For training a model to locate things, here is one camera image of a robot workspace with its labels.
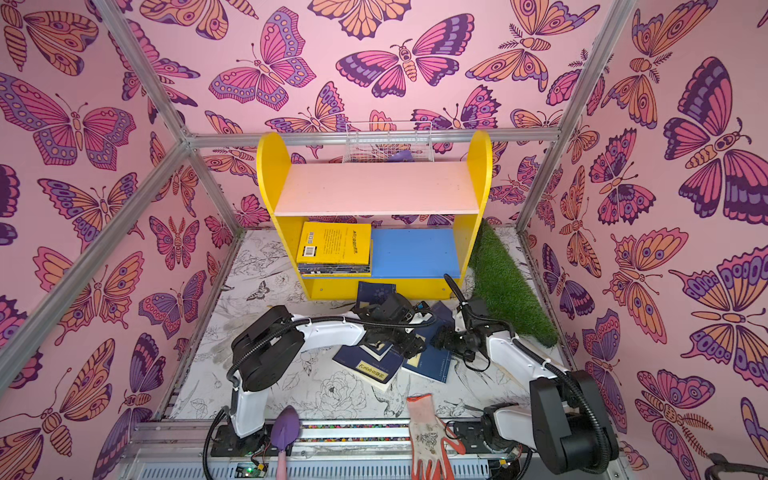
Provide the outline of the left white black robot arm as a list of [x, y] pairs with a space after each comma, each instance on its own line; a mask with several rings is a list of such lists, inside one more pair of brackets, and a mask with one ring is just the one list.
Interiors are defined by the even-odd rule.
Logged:
[[244, 439], [264, 427], [269, 389], [301, 353], [383, 342], [411, 358], [426, 349], [419, 332], [436, 323], [427, 303], [413, 306], [400, 294], [390, 295], [382, 305], [335, 315], [306, 316], [284, 305], [271, 307], [231, 343], [226, 378], [233, 388], [229, 421], [235, 434]]

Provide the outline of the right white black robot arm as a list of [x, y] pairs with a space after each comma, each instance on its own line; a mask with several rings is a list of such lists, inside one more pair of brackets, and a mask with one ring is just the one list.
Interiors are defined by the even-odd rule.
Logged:
[[461, 321], [458, 327], [441, 328], [436, 346], [468, 362], [482, 358], [529, 388], [527, 407], [486, 410], [491, 437], [535, 449], [553, 474], [605, 473], [618, 458], [619, 446], [595, 379], [535, 352], [510, 324], [477, 312], [449, 274], [444, 280], [459, 302]]

